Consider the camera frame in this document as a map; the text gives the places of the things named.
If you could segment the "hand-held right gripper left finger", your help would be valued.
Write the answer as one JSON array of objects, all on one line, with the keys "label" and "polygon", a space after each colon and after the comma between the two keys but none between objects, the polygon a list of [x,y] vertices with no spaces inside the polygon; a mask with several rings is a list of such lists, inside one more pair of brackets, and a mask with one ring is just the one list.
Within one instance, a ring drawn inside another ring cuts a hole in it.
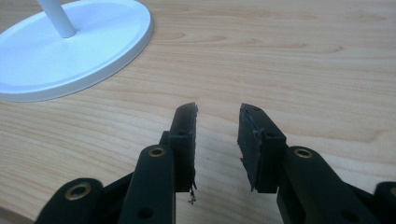
[{"label": "hand-held right gripper left finger", "polygon": [[175,163],[175,192],[188,192],[190,204],[196,202],[195,147],[198,107],[195,102],[176,109],[169,131],[164,131],[161,145],[173,149]]}]

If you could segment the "white round lamp stand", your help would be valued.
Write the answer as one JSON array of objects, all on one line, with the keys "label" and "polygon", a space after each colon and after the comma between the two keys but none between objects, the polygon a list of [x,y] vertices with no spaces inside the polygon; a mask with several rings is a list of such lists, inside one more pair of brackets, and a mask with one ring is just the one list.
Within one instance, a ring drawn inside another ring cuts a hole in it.
[{"label": "white round lamp stand", "polygon": [[130,63],[153,33],[149,9],[136,0],[79,0],[57,17],[69,36],[44,11],[0,34],[0,99],[36,102],[89,88]]}]

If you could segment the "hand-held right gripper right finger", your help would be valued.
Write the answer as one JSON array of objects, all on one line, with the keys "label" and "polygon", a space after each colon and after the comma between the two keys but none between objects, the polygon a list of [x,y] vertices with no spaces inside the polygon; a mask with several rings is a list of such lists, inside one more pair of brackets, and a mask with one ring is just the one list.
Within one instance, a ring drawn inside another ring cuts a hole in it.
[{"label": "hand-held right gripper right finger", "polygon": [[284,157],[286,140],[262,109],[241,104],[237,144],[251,189],[259,193],[277,192],[278,167]]}]

